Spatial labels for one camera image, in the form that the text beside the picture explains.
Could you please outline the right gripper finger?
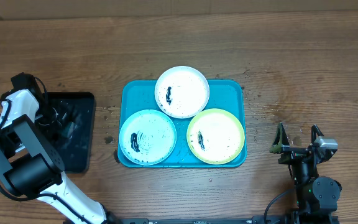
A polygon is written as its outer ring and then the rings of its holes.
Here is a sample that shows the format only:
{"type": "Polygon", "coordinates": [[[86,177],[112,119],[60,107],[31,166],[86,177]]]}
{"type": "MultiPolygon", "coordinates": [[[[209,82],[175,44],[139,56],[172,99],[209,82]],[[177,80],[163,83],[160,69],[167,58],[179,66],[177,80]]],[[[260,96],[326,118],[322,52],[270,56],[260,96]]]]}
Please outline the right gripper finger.
{"type": "Polygon", "coordinates": [[[311,142],[315,142],[317,137],[324,136],[316,124],[311,127],[311,142]]]}
{"type": "Polygon", "coordinates": [[[269,149],[269,153],[281,154],[289,151],[289,148],[290,148],[290,143],[288,141],[285,128],[283,126],[283,123],[280,122],[277,126],[276,136],[272,143],[271,148],[269,149]]]}

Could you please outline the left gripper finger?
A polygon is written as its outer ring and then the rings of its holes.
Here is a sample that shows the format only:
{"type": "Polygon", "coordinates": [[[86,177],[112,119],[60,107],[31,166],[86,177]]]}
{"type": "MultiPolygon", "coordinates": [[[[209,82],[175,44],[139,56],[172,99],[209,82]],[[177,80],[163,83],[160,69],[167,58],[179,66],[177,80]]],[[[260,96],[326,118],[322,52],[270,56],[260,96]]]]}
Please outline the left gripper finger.
{"type": "Polygon", "coordinates": [[[53,142],[62,140],[62,131],[63,128],[61,126],[52,126],[50,128],[50,140],[53,142]]]}
{"type": "Polygon", "coordinates": [[[68,123],[73,121],[73,113],[75,107],[72,104],[61,104],[59,107],[59,121],[68,123]]]}

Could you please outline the green scrub sponge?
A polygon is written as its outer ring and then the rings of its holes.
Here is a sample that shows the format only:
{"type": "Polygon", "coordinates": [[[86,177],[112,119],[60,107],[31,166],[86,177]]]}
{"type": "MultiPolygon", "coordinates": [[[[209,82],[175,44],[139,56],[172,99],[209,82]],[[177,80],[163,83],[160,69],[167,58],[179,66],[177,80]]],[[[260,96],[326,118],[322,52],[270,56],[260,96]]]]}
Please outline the green scrub sponge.
{"type": "Polygon", "coordinates": [[[60,134],[63,138],[70,139],[73,135],[75,128],[76,128],[76,124],[70,121],[64,126],[60,134]]]}

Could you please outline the light blue speckled plate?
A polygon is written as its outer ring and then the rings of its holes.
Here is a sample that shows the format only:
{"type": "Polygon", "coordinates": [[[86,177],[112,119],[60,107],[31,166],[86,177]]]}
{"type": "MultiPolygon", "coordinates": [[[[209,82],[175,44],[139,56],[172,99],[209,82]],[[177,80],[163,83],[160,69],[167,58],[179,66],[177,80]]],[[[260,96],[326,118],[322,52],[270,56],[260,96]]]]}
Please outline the light blue speckled plate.
{"type": "Polygon", "coordinates": [[[173,121],[157,110],[141,110],[130,115],[119,133],[122,153],[140,166],[164,161],[172,153],[176,141],[173,121]]]}

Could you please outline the pink speckled plate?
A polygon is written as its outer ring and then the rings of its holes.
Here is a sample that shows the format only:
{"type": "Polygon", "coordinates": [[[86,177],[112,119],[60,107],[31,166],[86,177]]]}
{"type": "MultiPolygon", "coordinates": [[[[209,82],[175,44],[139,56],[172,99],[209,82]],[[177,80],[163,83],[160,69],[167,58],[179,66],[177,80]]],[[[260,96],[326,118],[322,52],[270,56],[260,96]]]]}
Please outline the pink speckled plate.
{"type": "Polygon", "coordinates": [[[195,68],[176,66],[161,74],[155,84],[158,107],[173,118],[191,118],[204,110],[209,100],[209,84],[195,68]]]}

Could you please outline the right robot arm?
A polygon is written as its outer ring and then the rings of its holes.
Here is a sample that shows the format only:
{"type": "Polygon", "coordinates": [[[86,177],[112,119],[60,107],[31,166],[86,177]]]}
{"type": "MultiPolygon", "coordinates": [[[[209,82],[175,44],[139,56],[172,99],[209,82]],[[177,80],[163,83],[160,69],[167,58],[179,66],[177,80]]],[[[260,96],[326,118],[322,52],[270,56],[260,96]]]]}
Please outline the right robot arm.
{"type": "Polygon", "coordinates": [[[307,147],[291,147],[282,123],[269,152],[279,154],[279,164],[287,165],[294,187],[276,196],[264,211],[264,223],[338,223],[332,215],[337,210],[341,184],[318,174],[317,165],[326,162],[337,152],[338,143],[327,138],[317,125],[311,127],[311,143],[307,147]],[[294,192],[297,207],[279,217],[267,215],[270,207],[283,196],[294,192]]]}

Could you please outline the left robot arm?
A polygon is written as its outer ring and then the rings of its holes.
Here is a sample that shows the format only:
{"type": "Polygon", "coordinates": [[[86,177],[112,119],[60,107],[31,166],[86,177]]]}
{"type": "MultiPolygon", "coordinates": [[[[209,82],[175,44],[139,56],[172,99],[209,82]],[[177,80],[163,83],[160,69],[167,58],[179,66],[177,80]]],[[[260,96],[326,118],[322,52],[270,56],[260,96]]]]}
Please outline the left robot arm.
{"type": "Polygon", "coordinates": [[[72,223],[120,223],[68,177],[88,170],[95,100],[90,92],[11,90],[0,98],[0,192],[43,201],[72,223]]]}

